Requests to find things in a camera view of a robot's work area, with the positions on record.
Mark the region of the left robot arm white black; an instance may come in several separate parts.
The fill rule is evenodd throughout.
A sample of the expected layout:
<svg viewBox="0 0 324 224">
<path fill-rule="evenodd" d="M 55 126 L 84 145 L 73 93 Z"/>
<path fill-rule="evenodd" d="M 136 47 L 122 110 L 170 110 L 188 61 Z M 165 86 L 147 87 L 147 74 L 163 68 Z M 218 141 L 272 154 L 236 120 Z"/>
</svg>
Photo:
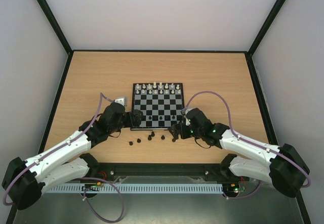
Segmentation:
<svg viewBox="0 0 324 224">
<path fill-rule="evenodd" d="M 77 178 L 95 177 L 99 162 L 88 151 L 122 128 L 139 126 L 142 119 L 142 111 L 126 112 L 124 105 L 113 102 L 49 150 L 26 160 L 13 159 L 2 182 L 3 204 L 24 210 L 55 186 Z"/>
</svg>

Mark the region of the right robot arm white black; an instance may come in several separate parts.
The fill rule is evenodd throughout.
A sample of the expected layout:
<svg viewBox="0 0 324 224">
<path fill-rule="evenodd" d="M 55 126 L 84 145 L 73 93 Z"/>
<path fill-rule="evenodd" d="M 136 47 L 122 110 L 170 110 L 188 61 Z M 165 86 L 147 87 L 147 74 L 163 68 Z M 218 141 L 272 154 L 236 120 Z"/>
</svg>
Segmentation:
<svg viewBox="0 0 324 224">
<path fill-rule="evenodd" d="M 233 151 L 221 163 L 221 174 L 230 180 L 246 176 L 271 184 L 283 195 L 295 198 L 310 170 L 289 145 L 270 145 L 247 138 L 222 123 L 212 123 L 199 108 L 186 110 L 185 122 L 169 128 L 173 139 L 201 139 L 210 147 Z"/>
</svg>

